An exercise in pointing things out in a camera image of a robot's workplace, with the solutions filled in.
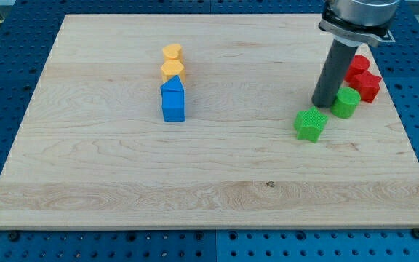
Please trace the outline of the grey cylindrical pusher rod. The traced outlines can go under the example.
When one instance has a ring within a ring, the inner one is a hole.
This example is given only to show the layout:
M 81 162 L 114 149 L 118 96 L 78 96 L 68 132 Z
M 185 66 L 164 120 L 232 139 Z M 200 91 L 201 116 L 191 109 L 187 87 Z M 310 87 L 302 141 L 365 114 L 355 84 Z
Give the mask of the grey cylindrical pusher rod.
M 316 107 L 332 106 L 357 49 L 338 40 L 332 42 L 311 98 Z

